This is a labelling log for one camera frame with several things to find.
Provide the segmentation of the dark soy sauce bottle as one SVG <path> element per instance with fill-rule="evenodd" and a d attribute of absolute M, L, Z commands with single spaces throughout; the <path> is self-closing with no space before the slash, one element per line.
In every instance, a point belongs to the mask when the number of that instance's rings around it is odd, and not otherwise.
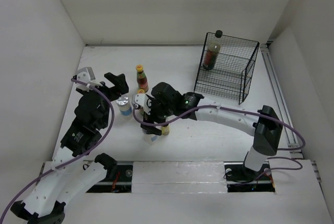
<path fill-rule="evenodd" d="M 217 30 L 212 40 L 208 43 L 207 52 L 203 61 L 203 68 L 205 70 L 212 70 L 215 66 L 221 49 L 220 38 L 222 35 L 223 32 L 221 30 Z"/>

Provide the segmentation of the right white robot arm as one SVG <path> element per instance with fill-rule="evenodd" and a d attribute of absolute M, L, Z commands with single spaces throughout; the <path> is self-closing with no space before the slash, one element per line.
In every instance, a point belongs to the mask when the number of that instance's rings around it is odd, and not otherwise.
<path fill-rule="evenodd" d="M 277 154 L 282 125 L 270 106 L 263 106 L 256 115 L 247 114 L 239 108 L 223 110 L 221 105 L 208 97 L 195 92 L 181 94 L 165 82 L 158 83 L 150 95 L 134 95 L 133 104 L 144 111 L 140 126 L 146 134 L 161 135 L 161 130 L 154 124 L 166 125 L 167 118 L 174 116 L 214 122 L 253 137 L 253 144 L 238 170 L 247 181 L 259 176 L 264 170 L 265 161 Z"/>

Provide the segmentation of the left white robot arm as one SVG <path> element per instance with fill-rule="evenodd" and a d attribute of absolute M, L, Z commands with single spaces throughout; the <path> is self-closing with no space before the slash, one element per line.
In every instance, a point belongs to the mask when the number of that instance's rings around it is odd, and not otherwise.
<path fill-rule="evenodd" d="M 74 110 L 75 118 L 60 142 L 51 168 L 27 185 L 36 185 L 31 194 L 22 201 L 15 196 L 7 206 L 18 218 L 27 223 L 62 223 L 65 209 L 76 195 L 116 176 L 117 161 L 102 153 L 76 179 L 71 179 L 77 166 L 110 132 L 115 118 L 111 103 L 129 92 L 124 74 L 106 73 L 104 77 L 112 87 L 97 83 L 87 71 L 72 78 L 82 95 Z M 100 133 L 102 129 L 106 129 L 104 135 Z"/>

